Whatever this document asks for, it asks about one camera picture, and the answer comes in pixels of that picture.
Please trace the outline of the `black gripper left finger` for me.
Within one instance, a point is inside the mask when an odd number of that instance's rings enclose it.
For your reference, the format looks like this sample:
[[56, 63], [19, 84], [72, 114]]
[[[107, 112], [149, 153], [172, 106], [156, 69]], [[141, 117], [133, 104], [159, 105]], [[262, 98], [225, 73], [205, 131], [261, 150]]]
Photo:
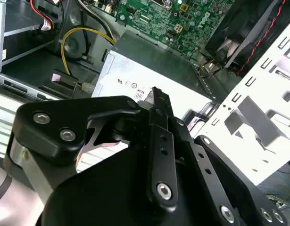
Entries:
[[173, 134], [168, 129], [170, 98], [152, 88], [150, 109], [127, 96], [96, 97], [25, 104], [17, 110], [10, 139], [10, 157], [17, 145], [65, 170], [62, 183], [74, 177], [78, 156], [104, 144], [128, 141], [125, 150], [143, 153], [146, 192], [165, 209], [178, 202]]

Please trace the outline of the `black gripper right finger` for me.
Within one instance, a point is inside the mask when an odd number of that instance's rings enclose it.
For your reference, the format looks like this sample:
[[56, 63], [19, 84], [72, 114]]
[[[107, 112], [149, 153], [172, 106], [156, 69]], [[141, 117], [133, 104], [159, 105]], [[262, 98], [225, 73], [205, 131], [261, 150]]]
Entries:
[[206, 136], [192, 138], [168, 111], [178, 172], [178, 206], [170, 226], [285, 226], [288, 221]]

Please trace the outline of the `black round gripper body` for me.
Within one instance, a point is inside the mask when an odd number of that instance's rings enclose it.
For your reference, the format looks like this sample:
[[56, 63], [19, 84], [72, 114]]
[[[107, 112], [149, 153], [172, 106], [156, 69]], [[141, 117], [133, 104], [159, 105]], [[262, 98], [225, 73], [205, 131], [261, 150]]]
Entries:
[[[159, 198], [146, 192], [142, 157], [139, 151], [123, 150], [63, 182], [45, 205], [42, 225], [168, 226], [178, 202], [174, 210], [165, 210]], [[176, 194], [179, 198], [178, 179]]]

